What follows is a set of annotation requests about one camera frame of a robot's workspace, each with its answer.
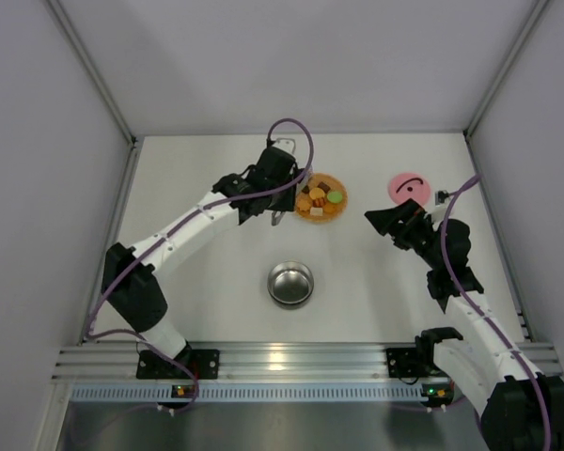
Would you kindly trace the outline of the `stainless steel tongs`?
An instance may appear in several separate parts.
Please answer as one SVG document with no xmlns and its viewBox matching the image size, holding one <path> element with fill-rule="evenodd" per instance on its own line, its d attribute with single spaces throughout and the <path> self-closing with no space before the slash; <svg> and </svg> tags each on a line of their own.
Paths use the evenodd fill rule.
<svg viewBox="0 0 564 451">
<path fill-rule="evenodd" d="M 293 212 L 295 210 L 295 203 L 297 195 L 300 194 L 308 185 L 308 182 L 313 175 L 313 166 L 310 165 L 308 168 L 298 168 L 293 169 L 293 176 L 298 176 L 304 174 L 301 180 L 288 188 L 285 192 L 281 194 L 278 202 L 271 208 L 271 225 L 279 226 L 282 222 L 284 216 L 288 212 Z"/>
</svg>

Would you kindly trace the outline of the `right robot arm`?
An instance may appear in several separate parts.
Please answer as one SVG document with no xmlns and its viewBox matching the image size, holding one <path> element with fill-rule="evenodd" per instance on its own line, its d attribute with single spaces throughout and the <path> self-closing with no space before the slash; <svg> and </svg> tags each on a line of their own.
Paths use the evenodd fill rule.
<svg viewBox="0 0 564 451">
<path fill-rule="evenodd" d="M 448 321 L 415 337 L 417 361 L 456 382 L 491 450 L 564 450 L 564 381 L 547 376 L 508 337 L 469 266 L 469 226 L 434 225 L 413 199 L 367 220 L 429 266 L 427 288 Z"/>
</svg>

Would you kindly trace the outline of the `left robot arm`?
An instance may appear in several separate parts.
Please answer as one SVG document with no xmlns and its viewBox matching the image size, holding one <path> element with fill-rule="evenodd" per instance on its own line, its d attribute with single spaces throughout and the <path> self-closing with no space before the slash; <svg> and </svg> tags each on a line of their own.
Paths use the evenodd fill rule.
<svg viewBox="0 0 564 451">
<path fill-rule="evenodd" d="M 301 170 L 293 154 L 271 141 L 258 162 L 219 179 L 172 224 L 131 246 L 112 245 L 105 256 L 104 300 L 153 352 L 179 369 L 192 347 L 168 317 L 160 282 L 218 234 L 265 211 L 290 211 Z"/>
</svg>

